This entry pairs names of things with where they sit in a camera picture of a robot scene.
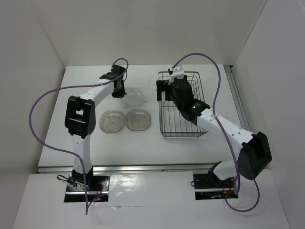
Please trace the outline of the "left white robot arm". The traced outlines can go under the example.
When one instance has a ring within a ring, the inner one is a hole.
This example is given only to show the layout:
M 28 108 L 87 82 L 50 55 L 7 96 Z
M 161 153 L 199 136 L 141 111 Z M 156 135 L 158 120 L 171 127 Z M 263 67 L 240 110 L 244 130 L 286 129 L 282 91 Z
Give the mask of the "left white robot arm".
M 96 127 L 96 107 L 109 95 L 114 98 L 126 95 L 123 80 L 126 72 L 127 68 L 115 64 L 110 72 L 99 78 L 97 86 L 91 86 L 82 95 L 68 99 L 64 124 L 71 135 L 73 153 L 76 154 L 72 179 L 83 190 L 89 190 L 94 185 L 90 139 Z

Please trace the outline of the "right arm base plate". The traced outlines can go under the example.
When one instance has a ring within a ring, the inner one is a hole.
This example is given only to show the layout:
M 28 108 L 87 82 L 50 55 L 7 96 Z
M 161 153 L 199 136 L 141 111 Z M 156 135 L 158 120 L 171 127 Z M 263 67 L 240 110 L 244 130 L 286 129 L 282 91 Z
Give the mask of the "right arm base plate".
M 193 174 L 193 181 L 190 182 L 190 185 L 194 188 L 196 200 L 238 198 L 238 195 L 233 192 L 235 178 L 220 180 L 213 173 L 219 164 L 220 162 L 213 165 L 206 173 Z

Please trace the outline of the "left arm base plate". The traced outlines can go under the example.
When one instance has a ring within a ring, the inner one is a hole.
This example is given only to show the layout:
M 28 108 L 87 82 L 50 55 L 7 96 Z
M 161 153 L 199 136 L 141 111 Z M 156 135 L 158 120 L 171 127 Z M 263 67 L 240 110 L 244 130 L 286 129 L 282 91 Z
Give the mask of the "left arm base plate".
M 65 203 L 85 202 L 83 183 L 74 181 L 71 176 L 57 175 L 57 179 L 67 183 L 65 191 Z M 110 176 L 94 176 L 93 181 L 87 187 L 88 202 L 108 202 Z

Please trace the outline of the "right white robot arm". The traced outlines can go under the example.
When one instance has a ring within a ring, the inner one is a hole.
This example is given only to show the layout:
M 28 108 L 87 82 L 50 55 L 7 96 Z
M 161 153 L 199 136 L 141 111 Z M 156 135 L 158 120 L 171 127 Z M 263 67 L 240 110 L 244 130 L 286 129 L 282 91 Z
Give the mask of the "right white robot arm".
M 173 82 L 158 80 L 156 88 L 158 101 L 165 93 L 165 99 L 174 103 L 184 119 L 227 141 L 233 158 L 210 168 L 208 182 L 211 186 L 219 187 L 224 180 L 237 175 L 255 180 L 272 161 L 268 138 L 264 133 L 254 134 L 244 130 L 196 99 L 187 77 L 175 78 Z

